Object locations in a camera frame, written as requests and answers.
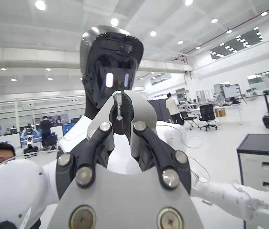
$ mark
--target office chair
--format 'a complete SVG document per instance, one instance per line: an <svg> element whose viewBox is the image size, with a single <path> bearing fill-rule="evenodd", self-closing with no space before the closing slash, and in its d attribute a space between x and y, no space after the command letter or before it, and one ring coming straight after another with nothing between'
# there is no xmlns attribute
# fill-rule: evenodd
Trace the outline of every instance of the office chair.
<svg viewBox="0 0 269 229"><path fill-rule="evenodd" d="M184 121L187 121L191 127L193 127L193 123L198 126L198 124L194 121L195 119L197 119L196 116L193 116L193 117L189 117L188 113L187 112L180 112L181 114L181 118L184 120Z"/></svg>
<svg viewBox="0 0 269 229"><path fill-rule="evenodd" d="M215 120L215 115L214 115L214 110L213 110L212 104L200 106L199 120L207 122L207 124L205 126L201 126L201 127L199 126L200 130L201 130L201 128L206 128L206 131L208 131L208 128L210 128L210 127L213 127L213 128L215 128L215 130L217 130L216 125L209 124L209 121Z"/></svg>

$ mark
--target floor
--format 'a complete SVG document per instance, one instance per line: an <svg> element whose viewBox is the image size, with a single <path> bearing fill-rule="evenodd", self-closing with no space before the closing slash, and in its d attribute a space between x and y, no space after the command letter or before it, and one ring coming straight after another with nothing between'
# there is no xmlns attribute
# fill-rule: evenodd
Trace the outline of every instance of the floor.
<svg viewBox="0 0 269 229"><path fill-rule="evenodd" d="M195 158L204 166L210 174L211 181L240 182L240 172L237 160L236 149L241 144L247 133L269 133L262 123L262 116L266 112L266 105L263 97L242 103L243 125L239 123L237 109L227 109L226 117L221 118L222 124L218 130L210 128L208 132L194 127L191 131L189 125L185 124L188 130L187 145L189 147L202 146L196 149L187 148L187 155ZM42 165L55 159L55 153L42 154L31 158ZM192 199L204 224L205 229L241 229L243 221L235 218L217 206L208 206L199 198ZM51 214L56 205L47 208L41 217L40 229L46 229Z"/></svg>

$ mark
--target humanoid robot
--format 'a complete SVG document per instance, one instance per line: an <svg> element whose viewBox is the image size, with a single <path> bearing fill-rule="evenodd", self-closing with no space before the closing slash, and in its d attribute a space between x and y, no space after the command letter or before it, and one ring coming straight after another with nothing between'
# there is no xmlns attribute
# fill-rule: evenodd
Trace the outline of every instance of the humanoid robot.
<svg viewBox="0 0 269 229"><path fill-rule="evenodd" d="M0 165L0 225L30 228L58 203L48 229L202 229L191 195L269 229L269 192L210 182L190 168L185 129L156 121L130 91L142 55L142 43L122 29L83 34L85 116L60 141L57 160Z"/></svg>
<svg viewBox="0 0 269 229"><path fill-rule="evenodd" d="M40 132L38 130L33 129L32 125L30 123L28 123L27 128L24 128L24 130L22 131L21 138L22 139L26 138L26 145L27 145L27 147L23 150L24 156L27 153L32 153L32 152L38 151L38 147L33 146L34 136L35 136L34 131L37 133L37 135L40 135Z"/></svg>

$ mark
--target ceiling light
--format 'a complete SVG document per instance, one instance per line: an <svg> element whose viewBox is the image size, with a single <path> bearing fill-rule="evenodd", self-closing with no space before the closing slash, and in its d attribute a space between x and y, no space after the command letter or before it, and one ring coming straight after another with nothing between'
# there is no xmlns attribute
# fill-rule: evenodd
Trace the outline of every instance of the ceiling light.
<svg viewBox="0 0 269 229"><path fill-rule="evenodd" d="M186 5L190 6L193 3L193 0L186 0Z"/></svg>
<svg viewBox="0 0 269 229"><path fill-rule="evenodd" d="M36 1L35 6L39 10L45 10L46 9L46 5L45 5L44 1L42 1L42 0Z"/></svg>
<svg viewBox="0 0 269 229"><path fill-rule="evenodd" d="M111 19L111 24L112 24L112 26L117 26L118 20L116 18Z"/></svg>

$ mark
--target desk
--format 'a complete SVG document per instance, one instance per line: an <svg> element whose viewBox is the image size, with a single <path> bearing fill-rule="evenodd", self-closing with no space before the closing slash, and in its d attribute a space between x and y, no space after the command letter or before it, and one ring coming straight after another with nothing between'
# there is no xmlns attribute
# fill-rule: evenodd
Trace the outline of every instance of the desk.
<svg viewBox="0 0 269 229"><path fill-rule="evenodd" d="M237 149L241 183L269 192L269 134L247 134ZM246 225L246 229L257 226Z"/></svg>

